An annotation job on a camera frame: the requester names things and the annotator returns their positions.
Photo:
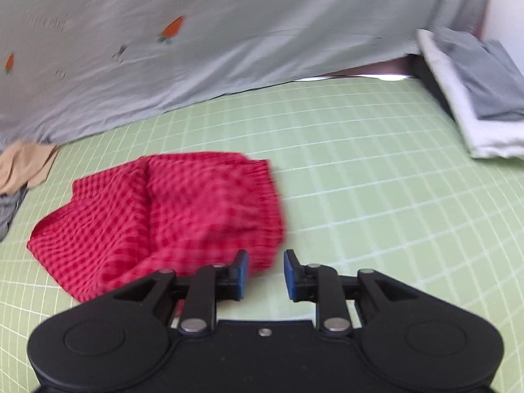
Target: gray fabric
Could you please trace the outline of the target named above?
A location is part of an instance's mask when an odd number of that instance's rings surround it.
[[[524,76],[500,42],[437,28],[435,44],[453,61],[478,119],[524,121]]]
[[[13,195],[0,195],[0,242],[6,237],[26,193],[27,188],[23,186]]]
[[[4,60],[15,55],[0,76],[0,135],[63,143],[222,94],[395,59],[417,52],[419,28],[470,31],[484,1],[0,0],[0,48]],[[179,16],[179,34],[158,42]]]
[[[0,153],[5,151],[5,148],[7,148],[8,142],[7,137],[0,135]]]

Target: red gingham fabric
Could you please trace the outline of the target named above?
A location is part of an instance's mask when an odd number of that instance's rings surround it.
[[[283,235],[268,161],[180,153],[74,181],[71,201],[35,226],[27,248],[82,302],[158,269],[228,264],[239,249],[251,271],[266,269]]]

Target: folded gray cloth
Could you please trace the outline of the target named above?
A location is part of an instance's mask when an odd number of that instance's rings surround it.
[[[477,119],[524,121],[524,76],[500,42],[437,28],[437,47],[453,61]]]
[[[12,219],[25,198],[27,187],[22,186],[12,195],[0,195],[0,242],[6,237]]]

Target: red checkered cloth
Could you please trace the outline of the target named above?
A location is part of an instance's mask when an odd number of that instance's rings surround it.
[[[78,301],[158,269],[188,275],[229,264],[271,266],[284,236],[269,162],[238,153],[154,155],[73,182],[73,197],[43,218],[27,248]]]

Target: metal screw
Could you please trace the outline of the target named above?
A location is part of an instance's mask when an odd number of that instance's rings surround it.
[[[208,325],[203,319],[199,319],[197,317],[190,317],[189,319],[184,320],[180,327],[185,331],[189,333],[197,333],[201,330],[206,329]]]
[[[324,321],[324,326],[331,332],[342,332],[351,327],[351,322],[343,317],[330,317]]]
[[[273,331],[269,328],[260,328],[258,330],[258,335],[260,335],[261,337],[269,337],[272,333]]]

